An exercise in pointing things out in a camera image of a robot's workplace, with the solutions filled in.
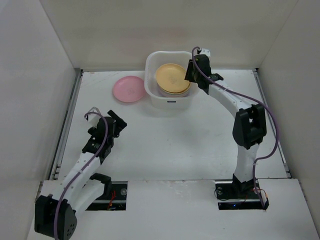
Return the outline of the white plastic bin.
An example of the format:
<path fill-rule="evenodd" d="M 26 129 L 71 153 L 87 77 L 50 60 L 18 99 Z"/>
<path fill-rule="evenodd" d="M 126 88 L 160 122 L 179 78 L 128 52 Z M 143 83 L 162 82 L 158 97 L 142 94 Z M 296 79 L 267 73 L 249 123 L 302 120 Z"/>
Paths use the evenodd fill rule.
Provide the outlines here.
<path fill-rule="evenodd" d="M 145 63 L 144 88 L 151 98 L 154 107 L 164 110 L 187 109 L 198 92 L 198 86 L 190 83 L 186 92 L 169 96 L 156 81 L 157 70 L 165 64 L 173 64 L 187 69 L 191 53 L 187 51 L 156 51 L 151 53 Z"/>

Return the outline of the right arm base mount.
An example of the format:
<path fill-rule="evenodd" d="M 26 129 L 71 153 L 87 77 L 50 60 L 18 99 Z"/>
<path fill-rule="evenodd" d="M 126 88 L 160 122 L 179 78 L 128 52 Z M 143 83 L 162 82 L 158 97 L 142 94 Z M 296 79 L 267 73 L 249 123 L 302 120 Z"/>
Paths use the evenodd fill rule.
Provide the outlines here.
<path fill-rule="evenodd" d="M 216 183 L 214 195 L 219 210 L 263 210 L 270 206 L 264 189 L 249 188 L 244 193 L 237 193 L 231 183 Z"/>

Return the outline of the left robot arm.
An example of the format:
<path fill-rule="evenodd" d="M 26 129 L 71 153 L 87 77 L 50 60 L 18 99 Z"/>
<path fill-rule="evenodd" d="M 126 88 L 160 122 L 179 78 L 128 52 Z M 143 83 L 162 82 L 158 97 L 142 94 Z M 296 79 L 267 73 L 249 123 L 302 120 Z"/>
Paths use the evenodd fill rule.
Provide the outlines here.
<path fill-rule="evenodd" d="M 97 118 L 88 129 L 90 138 L 64 180 L 48 195 L 35 202 L 34 231 L 55 240 L 69 240 L 78 218 L 98 198 L 113 201 L 117 192 L 110 176 L 98 173 L 127 123 L 114 111 L 103 116 L 95 107 L 84 115 L 87 121 Z"/>

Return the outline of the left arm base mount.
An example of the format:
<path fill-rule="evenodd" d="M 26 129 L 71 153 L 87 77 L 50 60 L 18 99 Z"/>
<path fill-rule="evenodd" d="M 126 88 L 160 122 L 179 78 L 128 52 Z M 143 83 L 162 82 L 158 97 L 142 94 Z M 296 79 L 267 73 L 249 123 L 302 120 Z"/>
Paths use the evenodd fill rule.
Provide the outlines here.
<path fill-rule="evenodd" d="M 127 207 L 128 182 L 112 181 L 110 176 L 95 173 L 91 180 L 104 184 L 104 192 L 93 201 L 87 211 L 125 211 Z"/>

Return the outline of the yellow plate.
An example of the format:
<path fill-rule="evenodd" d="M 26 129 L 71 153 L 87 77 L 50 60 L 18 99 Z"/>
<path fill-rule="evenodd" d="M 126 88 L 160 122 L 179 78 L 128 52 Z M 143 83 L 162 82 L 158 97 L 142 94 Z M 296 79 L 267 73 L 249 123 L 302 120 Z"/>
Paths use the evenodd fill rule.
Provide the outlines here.
<path fill-rule="evenodd" d="M 180 92 L 191 86 L 185 80 L 186 70 L 174 63 L 161 65 L 155 72 L 155 80 L 159 87 L 170 92 Z"/>
<path fill-rule="evenodd" d="M 167 91 L 167 90 L 165 90 L 165 89 L 163 89 L 162 87 L 159 86 L 158 90 L 159 90 L 160 93 L 166 92 L 166 93 L 172 93 L 172 94 L 182 94 L 182 93 L 188 93 L 189 90 L 190 90 L 190 87 L 188 87 L 188 88 L 186 88 L 186 89 L 184 89 L 182 91 L 173 92 L 173 91 Z"/>

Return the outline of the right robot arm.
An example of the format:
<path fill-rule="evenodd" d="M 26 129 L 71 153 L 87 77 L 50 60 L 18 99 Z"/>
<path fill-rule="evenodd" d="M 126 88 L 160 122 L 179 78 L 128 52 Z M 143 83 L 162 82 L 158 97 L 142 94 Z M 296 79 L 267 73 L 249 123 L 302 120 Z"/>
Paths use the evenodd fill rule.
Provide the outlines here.
<path fill-rule="evenodd" d="M 185 79 L 217 100 L 234 118 L 232 137 L 237 144 L 237 163 L 231 183 L 216 184 L 221 200 L 242 199 L 254 188 L 253 166 L 260 143 L 267 134 L 265 109 L 228 92 L 222 76 L 212 73 L 209 57 L 198 54 L 189 60 Z"/>

